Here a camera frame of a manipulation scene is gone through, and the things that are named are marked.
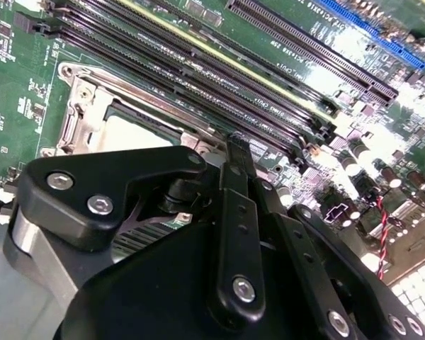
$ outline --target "ram slot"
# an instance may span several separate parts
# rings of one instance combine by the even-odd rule
[[[175,72],[168,72],[162,68],[151,69],[133,57],[133,52],[125,47],[116,48],[108,43],[96,39],[76,28],[63,27],[58,36],[66,43],[90,52],[101,59],[114,64],[117,68],[129,72],[165,92],[176,92],[181,101],[197,109],[213,114],[215,118],[226,125],[235,126],[250,138],[261,140],[268,146],[280,150],[290,159],[299,153],[299,144],[293,137],[286,135],[278,127],[267,123],[246,111],[241,111],[233,103],[224,98],[215,98],[207,93],[207,89],[189,84]]]
[[[178,74],[182,74],[183,77],[188,79],[192,84],[193,91],[201,91],[204,96],[212,94],[216,98],[216,103],[222,105],[224,108],[230,107],[228,103],[234,103],[234,106],[239,107],[240,111],[252,112],[255,117],[258,117],[259,120],[263,122],[263,124],[275,124],[278,130],[280,130],[280,133],[284,133],[285,136],[291,140],[296,140],[301,136],[308,139],[308,137],[303,134],[302,130],[287,125],[287,122],[256,107],[245,98],[231,96],[227,92],[221,91],[221,86],[215,79],[209,79],[203,74],[196,72],[194,69],[186,68],[186,65],[178,59],[172,59],[163,52],[154,50],[151,46],[147,46],[143,42],[134,39],[134,37],[127,36],[124,32],[120,32],[118,28],[112,28],[109,25],[104,25],[104,23],[99,23],[85,13],[78,14],[79,16],[73,13],[68,15],[76,28],[83,28],[89,31],[90,34],[102,35],[104,38],[120,44],[123,47],[126,46],[132,53],[146,60],[151,60],[155,69],[160,68],[170,70],[173,74],[177,72]]]
[[[93,8],[92,3],[94,1],[87,0],[85,2],[90,5],[88,8],[77,8],[73,4],[65,8],[68,9],[67,12],[70,16],[82,16],[88,14]],[[104,18],[103,12],[95,12],[94,15],[95,18],[92,20]],[[139,35],[130,34],[109,20],[103,23],[106,26],[112,26],[113,30],[115,32],[117,31],[117,34],[121,35],[122,39],[126,39],[123,34],[127,34],[127,39],[131,41],[139,40],[141,43],[152,48],[157,48],[159,52],[177,61],[183,60],[187,65],[194,65],[194,69],[199,70],[199,72],[207,77],[209,76],[211,78],[210,80],[215,80],[221,86],[234,92],[237,96],[245,97],[248,101],[253,102],[254,105],[270,113],[270,115],[265,114],[268,119],[280,118],[286,123],[294,125],[298,130],[304,130],[311,136],[322,133],[318,129],[324,128],[325,125],[319,122],[314,114],[299,107],[286,98],[283,98],[277,93],[270,91],[265,86],[260,85],[232,67],[218,62],[211,56],[198,51],[189,42],[179,39],[175,35],[168,33],[166,30],[161,29],[159,26],[149,22],[141,16],[137,16],[132,11],[118,12],[114,9],[108,9],[106,15],[127,24],[138,33],[144,34],[144,38]]]
[[[357,64],[345,59],[323,42],[288,22],[258,1],[229,0],[227,8],[299,55],[328,69],[360,93],[370,94],[370,97],[378,103],[390,106],[397,98],[397,90]]]
[[[123,21],[141,21],[143,17],[136,12],[134,12],[131,8],[129,8],[127,5],[119,2],[119,1],[105,1],[105,0],[82,0],[77,1],[73,0],[74,2],[77,2],[79,4],[84,5],[88,9],[98,9],[100,11],[103,11],[104,13],[107,13],[108,15],[112,16],[119,16],[120,20]],[[155,4],[158,4],[160,1],[156,0],[154,1]],[[176,7],[174,7],[171,4],[166,3],[168,6],[170,12],[173,12],[175,15],[180,15],[180,18],[183,20],[187,20],[191,25],[192,28],[198,28],[200,27],[199,21],[197,21],[194,18],[191,18],[189,15],[184,14],[183,12],[180,12]],[[164,30],[162,29],[164,34],[169,34],[170,30]],[[212,40],[214,40],[216,43],[219,43],[225,50],[233,51],[233,54],[236,56],[239,56],[241,60],[245,60],[248,64],[251,64],[253,67],[258,69],[261,73],[264,73],[266,77],[271,77],[273,80],[278,80],[278,85],[276,86],[282,86],[283,89],[287,89],[289,91],[292,91],[298,98],[303,98],[305,101],[306,98],[308,98],[309,101],[312,103],[315,103],[318,107],[321,107],[322,110],[325,111],[325,113],[318,114],[318,112],[314,113],[315,115],[311,117],[315,121],[316,125],[319,125],[321,120],[319,120],[319,117],[325,118],[327,116],[327,113],[335,113],[338,111],[339,107],[328,98],[323,97],[319,92],[311,89],[308,86],[305,86],[304,84],[300,83],[298,80],[290,78],[287,74],[283,74],[280,69],[272,65],[271,63],[267,62],[266,60],[260,58],[259,56],[255,55],[252,51],[246,50],[243,47],[241,47],[239,44],[233,42],[229,38],[220,35],[217,32],[211,32],[208,30],[208,32],[205,32],[205,28],[201,30],[202,32],[199,32],[199,34],[204,35],[205,37],[207,35],[213,35],[214,37]],[[208,58],[209,56],[207,54],[204,54],[204,58]],[[223,67],[228,67],[226,63],[223,61],[219,61],[217,59],[214,59],[214,61],[217,63],[223,65]],[[266,90],[270,90],[271,96],[277,96],[277,91],[274,91],[272,88],[266,88]],[[278,95],[278,100],[280,98],[285,98],[285,96]],[[305,109],[305,106],[300,106],[296,102],[290,103],[291,107],[296,106],[297,108],[295,111],[297,111],[297,114],[299,113],[302,108]]]

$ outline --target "dimm slot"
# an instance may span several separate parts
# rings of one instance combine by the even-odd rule
[[[70,9],[71,14],[74,14],[74,12],[76,12],[78,16],[88,15],[90,10],[90,8],[77,8],[77,6],[75,5],[70,5],[69,7],[67,7],[67,9]],[[241,95],[241,94],[237,92],[233,86],[244,89],[247,93],[249,93],[254,98],[254,102],[255,102],[255,99],[257,100],[256,101],[258,103],[257,105],[261,106],[263,109],[266,108],[268,112],[277,114],[282,119],[283,119],[283,116],[287,116],[288,118],[290,118],[291,123],[294,123],[293,121],[297,121],[298,123],[294,123],[294,124],[300,128],[302,126],[309,126],[311,129],[313,130],[315,129],[315,126],[312,126],[311,113],[303,110],[302,108],[299,108],[294,103],[291,103],[290,101],[285,100],[281,96],[278,96],[276,93],[269,91],[268,89],[260,86],[255,81],[252,81],[251,79],[245,77],[239,72],[236,72],[234,69],[227,67],[223,63],[218,63],[213,58],[207,55],[204,55],[200,53],[199,51],[196,53],[195,49],[193,49],[193,47],[189,45],[187,42],[179,40],[176,37],[171,35],[168,37],[161,37],[160,35],[155,36],[154,34],[156,33],[162,34],[162,33],[166,33],[166,31],[160,30],[160,28],[158,28],[152,23],[145,22],[145,20],[141,17],[136,16],[135,18],[132,18],[132,20],[130,20],[130,18],[126,18],[125,16],[120,16],[118,18],[117,13],[108,12],[107,14],[110,16],[114,16],[115,18],[119,20],[122,20],[129,26],[133,27],[134,29],[140,32],[144,32],[145,35],[148,35],[149,37],[151,37],[151,39],[157,41],[162,46],[162,48],[160,49],[160,52],[166,52],[166,55],[173,57],[175,59],[182,57],[185,60],[193,60],[193,62],[195,62],[197,65],[199,65],[202,68],[203,72],[210,72],[211,74],[218,75],[220,79],[226,80],[226,82],[223,82],[223,81],[219,81],[219,82],[223,86],[227,86],[227,83],[231,84],[231,86],[227,86],[227,88],[230,91],[235,92],[236,95]],[[101,18],[103,18],[103,16],[100,16],[98,13],[96,20],[100,20]],[[108,26],[114,25],[110,21],[104,24]],[[115,26],[113,27],[113,29],[120,31],[119,34],[125,33],[125,31],[120,27]],[[141,39],[135,35],[132,35],[128,38],[131,39],[132,41],[136,39]]]
[[[129,55],[123,54],[123,51],[115,50],[104,44],[99,40],[94,40],[91,37],[69,29],[69,32],[63,30],[60,33],[60,37],[68,44],[86,50],[91,54],[100,57],[101,59],[114,64],[117,68],[123,71],[130,72],[135,77],[140,78],[151,84],[158,89],[167,93],[176,93],[176,95],[183,102],[198,108],[203,112],[213,113],[215,118],[221,120],[226,125],[237,127],[238,131],[243,132],[245,135],[255,139],[261,140],[268,146],[280,150],[286,154],[289,159],[295,159],[295,149],[298,149],[298,143],[287,143],[284,137],[275,135],[271,131],[276,131],[274,126],[268,125],[267,129],[262,129],[257,125],[258,120],[249,123],[243,121],[241,117],[237,117],[235,114],[230,115],[230,109],[225,110],[220,106],[212,107],[211,101],[206,98],[199,96],[192,91],[185,91],[175,81],[169,77],[162,76],[149,70],[146,67],[141,66],[135,59],[130,59]]]
[[[73,1],[77,3],[83,3],[83,1],[80,1],[80,0],[73,0]],[[181,30],[175,25],[172,25],[171,23],[165,21],[164,19],[158,16],[155,16],[150,10],[139,5],[138,3],[135,3],[131,0],[115,0],[115,1],[94,0],[94,1],[96,3],[102,4],[103,6],[110,6],[111,4],[117,4],[119,5],[120,8],[127,8],[127,9],[130,9],[131,11],[134,11],[137,15],[145,17],[151,22],[159,25],[161,28],[169,32],[172,32],[173,34],[175,34],[176,36],[180,38],[190,41],[196,48],[203,51],[205,54],[211,55],[217,60],[224,62],[225,64],[228,64],[229,66],[235,68],[236,70],[239,70],[240,72],[246,74],[250,78],[259,82],[260,84],[264,84],[269,89],[275,91],[276,93],[282,95],[283,97],[289,98],[290,101],[293,101],[299,106],[303,108],[307,108],[309,111],[313,112],[317,117],[321,118],[322,120],[327,122],[334,122],[334,118],[328,115],[327,113],[325,113],[324,109],[319,109],[316,104],[306,100],[304,96],[298,96],[293,94],[290,91],[287,91],[285,86],[281,86],[280,84],[277,84],[269,80],[267,76],[262,76],[258,72],[255,72],[255,70],[246,67],[243,63],[234,59],[233,57],[227,56],[221,53],[219,50],[212,48],[211,46],[209,46],[209,44],[205,43],[203,40],[200,40],[197,37],[191,35],[190,33],[184,30]],[[325,100],[324,103],[325,105],[322,106],[323,108],[327,105],[327,100]]]
[[[89,35],[92,33],[102,35],[104,38],[113,41],[115,44],[125,47],[132,53],[135,53],[146,60],[151,60],[155,69],[167,70],[175,75],[179,74],[180,77],[185,78],[194,86],[191,89],[192,91],[198,89],[199,91],[202,91],[203,95],[207,94],[208,97],[211,95],[212,97],[217,98],[215,103],[222,106],[222,108],[231,111],[234,110],[234,114],[237,114],[238,111],[252,113],[253,118],[251,120],[254,122],[259,120],[261,121],[261,125],[276,124],[277,131],[275,133],[279,134],[283,131],[283,137],[291,142],[298,140],[300,136],[302,136],[300,131],[288,127],[286,122],[283,122],[277,117],[269,115],[266,111],[255,107],[253,103],[248,102],[246,99],[239,96],[227,97],[228,93],[222,91],[220,85],[218,85],[214,80],[208,79],[192,69],[187,69],[181,62],[167,57],[164,53],[158,52],[138,40],[132,39],[132,37],[121,34],[119,30],[112,29],[108,25],[98,25],[97,22],[89,18],[85,13],[82,13],[78,18],[74,17],[71,13],[69,18],[73,20],[76,29],[85,30],[86,32],[89,32]]]
[[[335,111],[338,109],[338,106],[330,101],[328,98],[324,97],[320,92],[316,91],[314,88],[305,85],[304,83],[298,81],[296,78],[291,77],[289,74],[284,73],[276,65],[270,63],[268,60],[262,58],[252,50],[240,45],[234,40],[230,39],[226,35],[219,33],[215,30],[211,30],[209,27],[203,25],[201,21],[197,18],[192,17],[188,13],[183,12],[178,7],[168,2],[167,0],[151,0],[153,4],[156,4],[159,7],[167,10],[169,13],[177,16],[181,20],[189,23],[192,29],[199,34],[203,34],[207,37],[211,37],[213,41],[220,44],[226,50],[232,51],[233,54],[239,56],[241,60],[244,60],[248,64],[260,69],[268,77],[277,79],[284,86],[287,86],[287,89],[295,93],[299,93],[301,96],[305,96],[312,101],[316,101],[319,104],[325,105],[329,110]]]
[[[227,8],[252,25],[279,40],[303,57],[328,69],[362,94],[380,97],[379,103],[389,106],[398,92],[369,74],[357,64],[345,59],[323,42],[288,22],[256,0],[229,0]]]

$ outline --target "expansion slot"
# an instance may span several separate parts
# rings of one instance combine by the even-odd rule
[[[412,52],[401,46],[400,44],[392,41],[388,41],[381,37],[380,32],[377,28],[374,28],[371,24],[366,23],[364,20],[359,18],[356,14],[350,12],[348,9],[344,8],[342,5],[336,3],[334,0],[316,0],[318,4],[332,13],[341,16],[350,23],[354,24],[361,30],[367,32],[374,41],[383,46],[386,50],[392,53],[395,57],[400,58],[404,62],[417,69],[425,68],[425,61],[416,57]]]
[[[291,50],[328,69],[355,90],[378,103],[389,106],[397,98],[397,90],[345,59],[329,46],[294,26],[257,0],[229,0],[227,7]]]
[[[48,25],[38,18],[29,18],[22,13],[16,14],[15,25],[24,28],[28,33],[41,33],[48,38],[61,38],[66,43],[86,50],[114,64],[124,72],[157,87],[159,91],[174,92],[184,103],[203,112],[214,114],[217,120],[236,127],[238,131],[250,138],[261,140],[269,147],[286,154],[292,161],[296,160],[298,155],[301,155],[296,140],[298,136],[287,135],[280,126],[244,110],[240,105],[229,101],[216,89],[197,84],[195,79],[186,81],[182,76],[176,76],[178,73],[176,69],[166,70],[156,64],[153,64],[153,67],[148,67],[126,46],[117,44],[119,48],[114,47],[111,42],[106,43],[96,39],[74,27],[61,23]]]
[[[68,21],[73,21],[78,27],[88,23],[89,30],[107,36],[112,40],[119,40],[122,43],[129,41],[138,50],[142,50],[143,48],[149,51],[157,49],[163,54],[162,57],[170,57],[176,62],[182,60],[184,67],[186,65],[193,65],[193,72],[200,70],[202,74],[211,78],[204,79],[204,81],[216,81],[222,86],[227,87],[228,90],[234,92],[237,96],[243,96],[244,92],[246,94],[244,97],[247,100],[253,101],[254,104],[269,113],[276,114],[281,119],[287,120],[287,123],[292,123],[299,128],[305,128],[306,126],[315,128],[312,123],[312,113],[306,111],[304,108],[300,108],[286,98],[269,91],[266,87],[258,84],[253,79],[249,79],[233,68],[197,51],[188,42],[178,39],[173,34],[162,30],[144,18],[136,16],[132,12],[130,15],[133,15],[133,17],[127,17],[124,13],[107,13],[109,16],[115,16],[115,18],[127,23],[139,32],[139,35],[132,35],[109,20],[105,19],[106,21],[99,23],[104,16],[99,13],[95,16],[90,12],[90,9],[91,7],[87,9],[67,4],[64,6],[64,18]]]

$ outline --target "capacitor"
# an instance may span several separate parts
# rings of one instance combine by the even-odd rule
[[[291,190],[286,186],[282,186],[281,188],[277,189],[277,194],[284,207],[288,208],[293,204],[293,195],[291,193]]]
[[[357,161],[347,152],[341,155],[339,161],[346,174],[350,177],[357,175],[361,171],[361,167],[357,164]]]
[[[398,188],[402,185],[402,180],[390,166],[384,166],[380,173],[381,176],[389,183],[390,188]]]
[[[425,177],[420,172],[411,171],[407,174],[407,178],[415,188],[425,191]]]
[[[344,212],[337,217],[336,221],[344,228],[349,227],[353,223],[353,221],[351,221],[348,215]]]
[[[351,152],[353,152],[353,155],[357,160],[363,163],[368,163],[372,161],[372,155],[370,149],[368,149],[364,144],[359,143],[355,145]]]
[[[347,198],[344,203],[348,206],[348,209],[346,209],[345,213],[351,218],[352,220],[358,220],[361,216],[361,212],[358,210],[356,205],[354,204],[353,200],[350,198]]]

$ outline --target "cable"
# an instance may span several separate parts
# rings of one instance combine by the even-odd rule
[[[378,198],[376,199],[376,206],[381,212],[381,224],[382,224],[381,243],[380,243],[380,263],[378,266],[378,278],[382,280],[384,277],[384,270],[383,270],[384,260],[385,260],[385,257],[387,256],[387,236],[389,234],[389,227],[387,225],[387,220],[389,218],[389,214],[384,208],[382,196],[378,196]]]

